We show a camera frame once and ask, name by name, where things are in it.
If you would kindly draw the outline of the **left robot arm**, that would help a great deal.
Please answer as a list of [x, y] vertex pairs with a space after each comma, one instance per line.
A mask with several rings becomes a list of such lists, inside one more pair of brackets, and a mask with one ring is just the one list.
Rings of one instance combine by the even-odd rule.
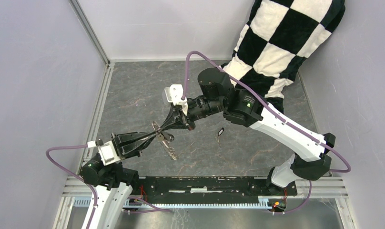
[[112, 134], [111, 140], [89, 141], [88, 148], [96, 148], [97, 154], [80, 169], [83, 182], [92, 190], [91, 203], [84, 229], [113, 228], [126, 198], [140, 189], [136, 170], [124, 168], [122, 161], [140, 157], [142, 150], [155, 139], [153, 132]]

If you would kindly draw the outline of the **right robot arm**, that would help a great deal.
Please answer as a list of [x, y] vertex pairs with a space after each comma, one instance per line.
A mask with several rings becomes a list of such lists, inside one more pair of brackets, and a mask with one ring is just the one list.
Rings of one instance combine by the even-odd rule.
[[328, 151], [335, 143], [333, 134], [321, 135], [300, 126], [249, 90], [235, 88], [229, 75], [216, 68], [203, 70], [198, 82], [202, 94], [194, 99], [183, 98], [180, 84], [164, 89], [163, 100], [171, 109], [159, 134], [170, 129], [193, 130], [197, 120], [216, 113], [222, 113], [232, 124], [267, 134], [294, 152], [270, 170], [265, 187], [272, 195], [297, 179], [316, 181], [330, 170]]

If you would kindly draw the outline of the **metal disc with key rings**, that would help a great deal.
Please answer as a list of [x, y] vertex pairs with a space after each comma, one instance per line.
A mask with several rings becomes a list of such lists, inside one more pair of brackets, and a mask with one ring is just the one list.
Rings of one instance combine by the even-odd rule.
[[[159, 129], [159, 125], [153, 121], [152, 122], [152, 127], [155, 131], [155, 134], [156, 134], [156, 137], [157, 137], [157, 133], [158, 133], [158, 129]], [[177, 160], [178, 159], [178, 156], [175, 152], [175, 149], [173, 147], [170, 146], [170, 142], [168, 141], [163, 141], [161, 142], [161, 144], [164, 146], [164, 149], [165, 149], [165, 152], [169, 155], [169, 157], [172, 159], [172, 160]]]

